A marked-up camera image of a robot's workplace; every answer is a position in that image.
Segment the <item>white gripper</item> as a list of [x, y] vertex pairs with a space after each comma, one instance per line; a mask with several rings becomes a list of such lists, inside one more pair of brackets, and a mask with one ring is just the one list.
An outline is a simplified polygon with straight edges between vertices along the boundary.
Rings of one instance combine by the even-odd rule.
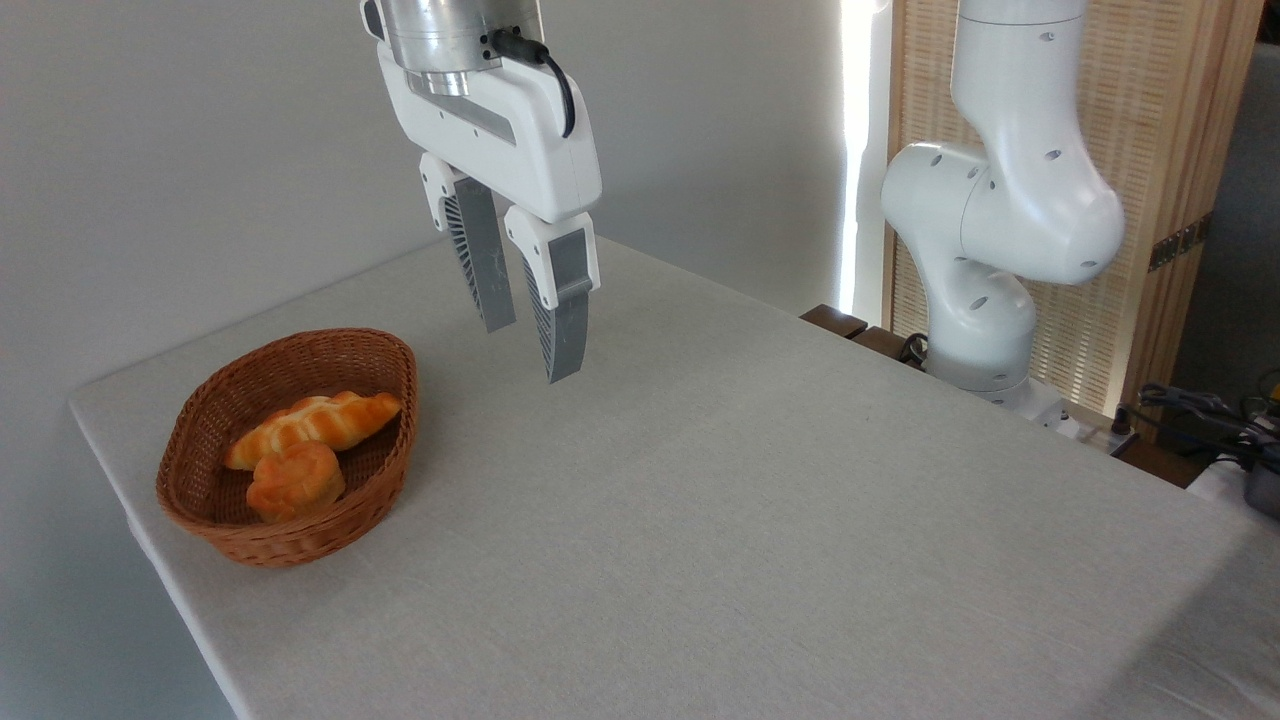
[[602, 196], [584, 100], [573, 97], [575, 128], [564, 137], [561, 86], [541, 67], [471, 72], [465, 96], [445, 96], [428, 92], [385, 42], [378, 60], [397, 120], [426, 151], [419, 173], [431, 219], [452, 242], [486, 332], [516, 322], [494, 190], [521, 206], [507, 210], [506, 229], [524, 259], [547, 378], [579, 372], [589, 295], [600, 286], [594, 224], [582, 213]]

